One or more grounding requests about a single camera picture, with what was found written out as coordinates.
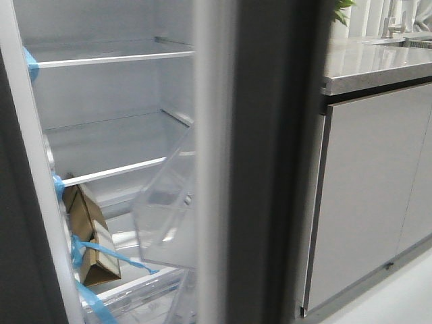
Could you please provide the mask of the dark grey fridge door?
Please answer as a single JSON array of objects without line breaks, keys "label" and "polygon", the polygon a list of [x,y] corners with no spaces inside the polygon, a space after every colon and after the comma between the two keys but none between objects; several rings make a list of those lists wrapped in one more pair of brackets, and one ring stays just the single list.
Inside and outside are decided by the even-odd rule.
[{"label": "dark grey fridge door", "polygon": [[293,320],[334,5],[194,5],[199,323]]},{"label": "dark grey fridge door", "polygon": [[68,322],[4,67],[1,68],[1,322]]}]

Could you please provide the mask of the upper glass fridge shelf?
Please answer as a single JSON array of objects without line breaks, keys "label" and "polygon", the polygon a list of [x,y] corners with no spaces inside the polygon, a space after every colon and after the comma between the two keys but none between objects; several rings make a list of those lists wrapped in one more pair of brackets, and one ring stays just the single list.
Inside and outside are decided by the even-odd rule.
[{"label": "upper glass fridge shelf", "polygon": [[190,57],[191,44],[161,36],[136,40],[26,45],[40,69]]}]

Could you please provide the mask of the grey stone countertop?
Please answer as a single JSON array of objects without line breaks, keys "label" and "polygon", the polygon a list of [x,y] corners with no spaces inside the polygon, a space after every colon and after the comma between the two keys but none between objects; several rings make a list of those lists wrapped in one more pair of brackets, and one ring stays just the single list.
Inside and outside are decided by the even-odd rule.
[{"label": "grey stone countertop", "polygon": [[375,37],[332,39],[323,83],[324,95],[349,92],[431,76],[431,49],[363,44]]}]

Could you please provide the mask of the glass fridge shelf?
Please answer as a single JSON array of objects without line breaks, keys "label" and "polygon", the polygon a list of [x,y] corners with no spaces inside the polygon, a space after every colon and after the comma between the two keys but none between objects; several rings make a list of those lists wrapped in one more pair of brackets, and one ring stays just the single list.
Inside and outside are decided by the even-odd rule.
[{"label": "glass fridge shelf", "polygon": [[26,45],[40,69],[190,57],[191,44],[161,36],[136,40]]},{"label": "glass fridge shelf", "polygon": [[46,131],[66,187],[162,164],[189,128],[165,111]]}]

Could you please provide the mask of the steel kitchen faucet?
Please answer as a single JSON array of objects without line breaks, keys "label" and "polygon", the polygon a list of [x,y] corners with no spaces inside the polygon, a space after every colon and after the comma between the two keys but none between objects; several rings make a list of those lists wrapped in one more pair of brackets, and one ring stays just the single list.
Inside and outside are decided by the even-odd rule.
[{"label": "steel kitchen faucet", "polygon": [[381,38],[393,38],[394,33],[403,34],[406,31],[406,10],[402,11],[400,23],[396,24],[396,5],[395,0],[389,1],[388,13],[383,20]]}]

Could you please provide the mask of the green potted plant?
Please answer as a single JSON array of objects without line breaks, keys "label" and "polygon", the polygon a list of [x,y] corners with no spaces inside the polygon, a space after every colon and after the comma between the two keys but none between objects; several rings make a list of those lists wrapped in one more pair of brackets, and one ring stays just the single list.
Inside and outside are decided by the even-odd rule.
[{"label": "green potted plant", "polygon": [[339,22],[343,26],[348,25],[349,17],[346,15],[346,10],[356,5],[353,0],[335,0],[332,15],[332,22]]}]

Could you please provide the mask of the middle glass fridge shelf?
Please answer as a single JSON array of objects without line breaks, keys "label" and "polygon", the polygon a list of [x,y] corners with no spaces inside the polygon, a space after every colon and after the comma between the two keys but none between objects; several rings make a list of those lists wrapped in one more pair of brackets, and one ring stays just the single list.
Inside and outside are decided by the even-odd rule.
[{"label": "middle glass fridge shelf", "polygon": [[165,111],[46,131],[66,187],[162,164],[189,128]]}]

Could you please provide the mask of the brown cardboard box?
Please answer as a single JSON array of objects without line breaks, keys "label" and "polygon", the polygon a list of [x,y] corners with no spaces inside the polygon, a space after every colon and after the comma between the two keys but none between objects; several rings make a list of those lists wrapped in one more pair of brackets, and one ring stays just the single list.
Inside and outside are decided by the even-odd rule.
[{"label": "brown cardboard box", "polygon": [[[69,215],[70,229],[81,241],[100,244],[115,251],[101,208],[92,199],[92,193],[84,184],[65,188],[63,202]],[[119,260],[88,248],[84,248],[82,265],[78,267],[81,284],[96,286],[122,278]]]}]

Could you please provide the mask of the blue tape on shelf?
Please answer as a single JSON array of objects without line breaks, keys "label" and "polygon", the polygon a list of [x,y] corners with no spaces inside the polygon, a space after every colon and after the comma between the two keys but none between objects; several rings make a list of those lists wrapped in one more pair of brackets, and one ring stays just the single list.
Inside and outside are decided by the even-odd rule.
[{"label": "blue tape on shelf", "polygon": [[28,73],[30,76],[30,80],[31,82],[34,82],[37,79],[39,74],[38,62],[26,47],[24,47],[24,54],[28,66]]},{"label": "blue tape on shelf", "polygon": [[52,173],[52,176],[57,200],[61,200],[65,190],[65,184],[63,183],[61,177],[58,176],[55,172]]}]

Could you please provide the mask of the clear crisper drawer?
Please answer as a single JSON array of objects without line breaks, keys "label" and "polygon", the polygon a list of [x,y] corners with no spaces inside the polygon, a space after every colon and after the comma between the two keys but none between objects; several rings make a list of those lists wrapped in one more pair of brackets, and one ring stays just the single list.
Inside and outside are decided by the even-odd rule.
[{"label": "clear crisper drawer", "polygon": [[149,264],[158,272],[129,264],[121,279],[90,288],[118,323],[196,323],[196,272]]}]

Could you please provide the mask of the left grey cabinet door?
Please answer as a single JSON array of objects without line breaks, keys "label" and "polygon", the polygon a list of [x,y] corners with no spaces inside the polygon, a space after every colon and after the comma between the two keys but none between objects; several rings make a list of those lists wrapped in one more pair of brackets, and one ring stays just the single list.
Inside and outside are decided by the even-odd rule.
[{"label": "left grey cabinet door", "polygon": [[430,119],[430,84],[329,106],[306,312],[395,257]]}]

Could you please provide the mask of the right grey cabinet door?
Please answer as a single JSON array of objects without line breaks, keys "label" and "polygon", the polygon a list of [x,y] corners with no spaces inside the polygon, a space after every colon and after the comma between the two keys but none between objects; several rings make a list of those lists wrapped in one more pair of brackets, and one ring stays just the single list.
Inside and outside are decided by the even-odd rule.
[{"label": "right grey cabinet door", "polygon": [[402,226],[397,253],[431,235],[431,118],[423,141],[421,155]]}]

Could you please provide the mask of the grey cabinet door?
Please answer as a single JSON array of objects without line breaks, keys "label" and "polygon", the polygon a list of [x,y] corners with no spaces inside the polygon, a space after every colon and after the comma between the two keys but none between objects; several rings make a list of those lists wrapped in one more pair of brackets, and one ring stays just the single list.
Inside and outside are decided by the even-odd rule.
[{"label": "grey cabinet door", "polygon": [[423,141],[421,155],[402,226],[397,253],[431,235],[431,118]]},{"label": "grey cabinet door", "polygon": [[395,257],[430,119],[430,84],[329,106],[306,312]]}]

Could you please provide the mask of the blue tape on middle shelf left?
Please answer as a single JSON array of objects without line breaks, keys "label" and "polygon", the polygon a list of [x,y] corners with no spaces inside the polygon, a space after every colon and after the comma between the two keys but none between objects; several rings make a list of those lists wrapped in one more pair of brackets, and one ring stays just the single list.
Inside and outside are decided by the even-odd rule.
[{"label": "blue tape on middle shelf left", "polygon": [[61,200],[65,190],[65,184],[63,183],[61,177],[58,176],[55,172],[52,173],[52,176],[57,200]]}]

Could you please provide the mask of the steel kitchen sink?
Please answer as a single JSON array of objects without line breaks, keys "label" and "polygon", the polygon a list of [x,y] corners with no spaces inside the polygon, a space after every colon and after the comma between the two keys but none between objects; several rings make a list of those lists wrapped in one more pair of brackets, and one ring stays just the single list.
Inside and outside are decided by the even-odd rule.
[{"label": "steel kitchen sink", "polygon": [[391,47],[431,49],[431,33],[415,32],[408,34],[398,34],[393,38],[379,38],[375,40],[364,40],[363,44],[381,45]]}]

